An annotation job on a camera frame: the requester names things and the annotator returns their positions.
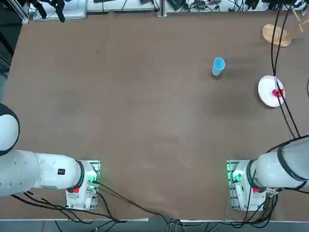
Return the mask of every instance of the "floor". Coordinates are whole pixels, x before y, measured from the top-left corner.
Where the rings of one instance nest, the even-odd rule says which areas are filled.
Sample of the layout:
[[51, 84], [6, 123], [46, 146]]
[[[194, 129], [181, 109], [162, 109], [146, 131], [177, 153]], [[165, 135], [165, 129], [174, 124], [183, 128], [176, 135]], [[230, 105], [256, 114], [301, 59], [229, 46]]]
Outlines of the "floor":
[[[5, 33], [8, 41], [15, 47], [19, 35], [19, 31], [21, 28], [20, 20], [16, 15], [10, 11], [3, 10], [0, 6], [0, 17], [3, 17], [5, 20], [0, 20], [4, 22], [4, 24], [0, 25], [0, 29], [2, 33]], [[0, 54], [6, 57], [11, 62], [11, 57], [5, 51], [3, 46], [0, 44]], [[7, 80], [7, 73], [0, 73], [0, 101], [3, 97], [5, 85]], [[95, 229], [96, 226], [103, 224], [104, 221], [95, 221], [91, 225], [81, 225], [80, 223], [76, 224], [70, 221], [59, 221], [59, 227], [63, 232], [89, 232]], [[199, 225], [200, 223], [187, 223], [187, 225]], [[216, 223], [210, 223], [208, 230], [215, 226]], [[164, 232], [168, 231], [166, 229], [166, 223], [160, 217], [152, 217], [148, 222], [136, 222], [130, 221], [125, 224], [118, 224], [114, 226], [109, 231], [111, 232]], [[106, 231], [109, 226], [102, 227], [98, 229], [98, 231]], [[200, 227], [195, 228], [187, 228], [187, 232], [203, 232], [205, 231], [206, 223]], [[214, 231], [215, 232], [233, 232], [233, 231], [243, 231], [243, 232], [254, 232], [258, 231], [259, 229], [253, 228], [251, 226], [244, 226], [242, 229], [234, 229], [230, 226], [226, 225], [219, 225]], [[278, 222], [271, 222], [267, 227], [263, 228], [265, 232], [288, 232], [288, 231], [308, 231], [309, 224], [308, 223], [292, 223], [292, 222], [285, 222], [285, 223], [278, 223]], [[54, 221], [0, 221], [0, 231], [1, 232], [24, 232], [24, 231], [31, 231], [31, 232], [58, 232], [58, 228]]]
[[[97, 226], [105, 223], [105, 221], [96, 221], [91, 225], [80, 225], [74, 222], [69, 221], [58, 221], [58, 225], [63, 232], [90, 232], [95, 229]], [[186, 232], [204, 232], [206, 228], [206, 223], [198, 228], [187, 228]], [[216, 223], [210, 223], [208, 230], [215, 226]], [[98, 231], [104, 232], [110, 226], [101, 227]], [[267, 227], [263, 229], [256, 229], [251, 226], [244, 226], [241, 229], [234, 229], [231, 226], [219, 225], [214, 232], [302, 232], [308, 231], [309, 224], [308, 223], [279, 223], [273, 222], [270, 223]], [[54, 221], [1, 221], [0, 229], [2, 232], [59, 232], [58, 228]], [[149, 222], [136, 222], [131, 221], [125, 224], [117, 224], [110, 232], [165, 232], [166, 223], [162, 221], [160, 218], [151, 218]]]

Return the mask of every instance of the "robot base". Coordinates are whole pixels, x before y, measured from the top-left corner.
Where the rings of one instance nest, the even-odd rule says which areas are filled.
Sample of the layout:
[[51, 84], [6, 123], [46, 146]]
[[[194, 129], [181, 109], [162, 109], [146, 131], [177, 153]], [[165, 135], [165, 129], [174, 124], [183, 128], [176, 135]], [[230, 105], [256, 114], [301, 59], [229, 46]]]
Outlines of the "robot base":
[[256, 211], [264, 203], [266, 191], [258, 192], [259, 189], [252, 188], [247, 178], [247, 166], [249, 160], [227, 160], [227, 174], [230, 187], [230, 198], [232, 208], [242, 211]]
[[99, 181], [101, 162], [100, 160], [80, 161], [85, 170], [84, 181], [80, 188], [74, 189], [74, 192], [66, 190], [67, 208], [80, 210], [95, 209], [98, 206], [98, 196], [96, 194], [98, 184], [94, 184], [92, 181]]

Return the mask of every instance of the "wooden stool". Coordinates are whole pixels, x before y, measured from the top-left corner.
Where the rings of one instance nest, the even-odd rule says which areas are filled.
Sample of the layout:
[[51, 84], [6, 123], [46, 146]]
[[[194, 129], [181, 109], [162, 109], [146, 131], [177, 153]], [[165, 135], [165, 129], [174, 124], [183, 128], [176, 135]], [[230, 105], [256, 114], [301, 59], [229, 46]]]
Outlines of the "wooden stool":
[[[309, 22], [309, 19], [308, 19], [309, 12], [307, 12], [301, 20], [299, 19], [295, 10], [292, 10], [292, 12], [293, 12], [293, 14], [294, 14], [294, 16], [297, 20], [297, 23], [295, 24], [294, 29], [292, 31], [287, 31], [285, 29], [283, 30], [282, 41], [281, 41], [281, 44], [280, 44], [281, 47], [289, 46], [292, 42], [292, 37], [297, 32], [298, 28], [303, 33], [304, 31], [302, 29], [302, 25]], [[266, 42], [268, 42], [270, 44], [271, 44], [271, 39], [272, 39], [274, 27], [275, 26], [273, 24], [266, 24], [262, 28], [262, 35], [263, 35], [264, 39], [266, 40]], [[274, 37], [274, 44], [275, 45], [279, 45], [280, 36], [281, 36], [281, 28], [276, 26], [275, 37]]]

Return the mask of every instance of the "wooden object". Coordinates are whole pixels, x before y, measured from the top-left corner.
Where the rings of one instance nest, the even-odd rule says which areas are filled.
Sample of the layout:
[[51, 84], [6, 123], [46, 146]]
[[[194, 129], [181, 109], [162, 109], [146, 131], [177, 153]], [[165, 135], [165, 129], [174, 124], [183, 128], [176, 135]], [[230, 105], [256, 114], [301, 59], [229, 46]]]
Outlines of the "wooden object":
[[[281, 47], [287, 47], [291, 44], [292, 42], [292, 38], [295, 35], [295, 33], [297, 32], [298, 29], [300, 29], [300, 31], [303, 33], [304, 30], [302, 28], [302, 25], [306, 24], [307, 22], [309, 22], [309, 20], [307, 19], [309, 16], [309, 12], [307, 12], [302, 19], [299, 19], [297, 13], [295, 12], [295, 10], [292, 10], [297, 23], [294, 25], [294, 28], [292, 31], [287, 31], [286, 29], [283, 30], [283, 35], [282, 35], [282, 40], [281, 40]], [[273, 35], [273, 31], [274, 31], [274, 25], [273, 24], [266, 24], [263, 26], [262, 28], [262, 35], [264, 37], [264, 39], [266, 40], [266, 42], [271, 44], [272, 41], [272, 35]], [[275, 45], [279, 45], [279, 41], [280, 41], [280, 36], [281, 36], [281, 31], [282, 28], [276, 26], [276, 31], [275, 31], [275, 36], [274, 36], [274, 44]]]
[[[256, 28], [272, 19], [271, 12], [256, 12], [173, 15], [163, 22], [155, 14], [109, 13], [23, 25], [3, 101], [20, 120], [16, 148], [101, 160], [101, 180], [145, 208], [223, 220], [226, 160], [255, 159], [291, 139], [281, 111], [267, 109], [256, 91], [271, 72], [269, 47]], [[302, 135], [309, 132], [308, 35], [278, 63]], [[186, 45], [195, 41], [207, 44]], [[219, 55], [226, 67], [215, 80]], [[34, 192], [65, 205], [64, 191]], [[102, 193], [116, 218], [150, 216]], [[308, 195], [279, 197], [272, 220], [309, 221]], [[1, 197], [0, 208], [1, 219], [63, 218], [12, 197]], [[96, 212], [106, 214], [102, 202]], [[243, 217], [228, 208], [227, 220]]]

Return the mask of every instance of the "metal bracket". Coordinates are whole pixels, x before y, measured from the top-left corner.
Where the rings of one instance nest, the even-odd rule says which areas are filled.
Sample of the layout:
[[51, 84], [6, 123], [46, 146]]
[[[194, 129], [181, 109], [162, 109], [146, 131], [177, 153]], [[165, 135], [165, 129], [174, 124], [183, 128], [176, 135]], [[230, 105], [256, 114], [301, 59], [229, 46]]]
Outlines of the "metal bracket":
[[157, 18], [167, 18], [167, 16], [165, 12], [165, 0], [160, 0], [160, 9], [157, 12]]
[[29, 6], [25, 3], [23, 6], [19, 4], [18, 0], [7, 0], [11, 5], [13, 10], [19, 15], [22, 19], [23, 24], [27, 24], [29, 22]]

